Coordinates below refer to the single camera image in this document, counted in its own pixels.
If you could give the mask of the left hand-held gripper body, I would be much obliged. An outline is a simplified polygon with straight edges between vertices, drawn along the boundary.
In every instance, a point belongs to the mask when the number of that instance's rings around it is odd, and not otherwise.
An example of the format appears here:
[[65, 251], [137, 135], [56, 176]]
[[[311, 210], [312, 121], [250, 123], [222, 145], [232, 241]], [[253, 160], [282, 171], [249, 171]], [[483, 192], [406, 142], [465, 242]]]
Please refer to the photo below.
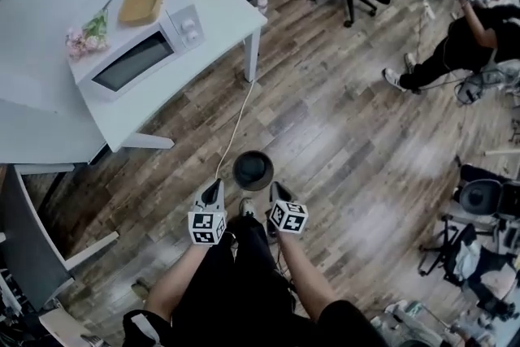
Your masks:
[[216, 179], [195, 194], [188, 212], [188, 230], [195, 245], [217, 245], [227, 227], [224, 183]]

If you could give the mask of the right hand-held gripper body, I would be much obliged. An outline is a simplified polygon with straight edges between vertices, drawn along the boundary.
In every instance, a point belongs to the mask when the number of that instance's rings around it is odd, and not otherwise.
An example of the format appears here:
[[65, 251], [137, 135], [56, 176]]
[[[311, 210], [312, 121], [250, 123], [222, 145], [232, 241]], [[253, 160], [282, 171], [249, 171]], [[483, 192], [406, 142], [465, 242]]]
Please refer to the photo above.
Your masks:
[[287, 232], [301, 234], [309, 218], [306, 205], [279, 181], [273, 181], [270, 187], [270, 205], [268, 211], [268, 233]]

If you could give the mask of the black mesh waste bin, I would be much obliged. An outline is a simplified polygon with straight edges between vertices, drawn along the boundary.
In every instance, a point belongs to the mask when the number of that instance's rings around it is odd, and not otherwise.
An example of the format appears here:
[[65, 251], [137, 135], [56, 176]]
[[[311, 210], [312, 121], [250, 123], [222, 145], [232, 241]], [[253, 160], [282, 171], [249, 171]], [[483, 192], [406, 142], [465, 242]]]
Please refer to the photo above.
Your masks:
[[250, 150], [236, 158], [232, 174], [241, 189], [257, 192], [272, 182], [274, 171], [274, 165], [266, 154]]

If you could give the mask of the person's right forearm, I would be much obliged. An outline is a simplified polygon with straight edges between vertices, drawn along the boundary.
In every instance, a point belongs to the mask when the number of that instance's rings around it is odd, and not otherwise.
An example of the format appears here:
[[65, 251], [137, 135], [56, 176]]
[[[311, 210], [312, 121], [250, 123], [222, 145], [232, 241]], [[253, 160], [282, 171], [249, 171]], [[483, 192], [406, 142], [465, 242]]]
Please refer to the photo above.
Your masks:
[[338, 297], [293, 234], [277, 232], [277, 238], [301, 304], [309, 317], [318, 321], [324, 309]]

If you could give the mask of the person's left forearm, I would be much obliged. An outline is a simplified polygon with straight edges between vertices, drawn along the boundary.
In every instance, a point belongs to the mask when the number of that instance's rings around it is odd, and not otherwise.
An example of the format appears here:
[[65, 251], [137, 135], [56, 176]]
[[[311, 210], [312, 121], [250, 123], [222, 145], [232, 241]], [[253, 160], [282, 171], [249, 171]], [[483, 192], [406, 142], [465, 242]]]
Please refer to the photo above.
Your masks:
[[191, 245], [152, 287], [144, 309], [170, 320], [209, 248], [208, 245]]

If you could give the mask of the person's right shoe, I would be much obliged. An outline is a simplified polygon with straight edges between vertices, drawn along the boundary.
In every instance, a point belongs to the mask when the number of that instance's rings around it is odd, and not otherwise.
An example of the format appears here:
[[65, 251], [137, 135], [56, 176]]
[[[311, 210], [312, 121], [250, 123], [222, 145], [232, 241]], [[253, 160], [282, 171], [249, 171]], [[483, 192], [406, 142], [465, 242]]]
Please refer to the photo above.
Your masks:
[[251, 198], [245, 197], [240, 201], [240, 216], [241, 217], [250, 217], [250, 218], [256, 218], [257, 212], [256, 208], [254, 206], [254, 202]]

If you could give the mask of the person's black trousers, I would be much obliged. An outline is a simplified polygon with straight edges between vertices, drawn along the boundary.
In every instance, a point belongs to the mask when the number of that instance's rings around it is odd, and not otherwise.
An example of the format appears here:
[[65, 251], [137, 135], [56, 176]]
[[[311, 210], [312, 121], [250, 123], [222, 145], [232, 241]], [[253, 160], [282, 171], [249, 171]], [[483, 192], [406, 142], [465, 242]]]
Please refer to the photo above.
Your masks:
[[293, 311], [288, 281], [253, 216], [235, 218], [171, 315], [175, 347], [312, 347], [317, 327]]

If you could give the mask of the brown shoe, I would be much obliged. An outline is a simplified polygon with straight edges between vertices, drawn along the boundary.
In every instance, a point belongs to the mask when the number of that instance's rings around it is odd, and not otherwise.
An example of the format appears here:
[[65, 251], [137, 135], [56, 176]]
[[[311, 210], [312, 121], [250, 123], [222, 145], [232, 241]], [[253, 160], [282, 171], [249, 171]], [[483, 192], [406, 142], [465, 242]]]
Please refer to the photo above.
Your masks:
[[145, 302], [150, 294], [150, 286], [149, 284], [142, 278], [138, 278], [132, 285], [132, 291], [136, 294], [136, 296]]

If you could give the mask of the person's black shirt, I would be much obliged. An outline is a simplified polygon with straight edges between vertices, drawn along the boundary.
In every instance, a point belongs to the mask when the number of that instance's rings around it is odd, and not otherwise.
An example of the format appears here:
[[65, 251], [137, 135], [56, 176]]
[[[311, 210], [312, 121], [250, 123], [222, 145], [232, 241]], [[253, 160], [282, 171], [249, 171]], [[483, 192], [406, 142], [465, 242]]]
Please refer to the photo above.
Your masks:
[[123, 317], [123, 347], [389, 347], [361, 311], [334, 301], [318, 320], [260, 306], [224, 309], [196, 319], [179, 308], [164, 320], [146, 310]]

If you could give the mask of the dark grey table white legs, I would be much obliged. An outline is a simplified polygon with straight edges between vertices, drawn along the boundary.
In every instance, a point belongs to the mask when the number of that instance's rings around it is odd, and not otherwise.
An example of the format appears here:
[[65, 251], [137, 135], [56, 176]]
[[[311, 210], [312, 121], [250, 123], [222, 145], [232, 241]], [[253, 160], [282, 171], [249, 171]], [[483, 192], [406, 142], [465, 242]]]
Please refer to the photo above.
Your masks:
[[10, 165], [0, 190], [0, 254], [7, 270], [34, 310], [41, 310], [74, 282], [73, 271], [116, 242], [112, 232], [65, 258], [46, 231], [33, 205], [22, 175], [28, 166]]

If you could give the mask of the white microwave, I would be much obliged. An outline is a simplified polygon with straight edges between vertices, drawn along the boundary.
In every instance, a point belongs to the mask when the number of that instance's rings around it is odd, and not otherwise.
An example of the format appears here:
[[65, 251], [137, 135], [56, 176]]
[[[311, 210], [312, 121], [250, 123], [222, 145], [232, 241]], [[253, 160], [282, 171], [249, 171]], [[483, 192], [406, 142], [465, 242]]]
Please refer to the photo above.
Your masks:
[[163, 0], [158, 18], [136, 27], [118, 21], [122, 3], [108, 7], [108, 49], [68, 60], [78, 88], [109, 101], [205, 41], [193, 0]]

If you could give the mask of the white cabinet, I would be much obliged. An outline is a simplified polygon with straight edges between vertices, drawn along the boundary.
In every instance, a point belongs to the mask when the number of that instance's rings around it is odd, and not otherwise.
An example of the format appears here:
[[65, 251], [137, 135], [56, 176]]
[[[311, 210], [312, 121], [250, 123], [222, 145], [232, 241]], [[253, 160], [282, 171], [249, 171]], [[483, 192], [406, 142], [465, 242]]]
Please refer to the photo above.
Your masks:
[[0, 99], [0, 163], [88, 163], [105, 144], [91, 120]]

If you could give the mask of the pink flower bunch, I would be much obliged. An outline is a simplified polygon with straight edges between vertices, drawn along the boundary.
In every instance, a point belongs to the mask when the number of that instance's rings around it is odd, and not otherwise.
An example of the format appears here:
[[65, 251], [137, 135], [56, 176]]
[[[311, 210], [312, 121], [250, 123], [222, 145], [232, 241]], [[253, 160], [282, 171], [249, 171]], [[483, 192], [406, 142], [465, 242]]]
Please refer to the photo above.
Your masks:
[[70, 28], [65, 39], [68, 57], [79, 61], [82, 57], [107, 50], [108, 7], [113, 0], [106, 4], [81, 29]]

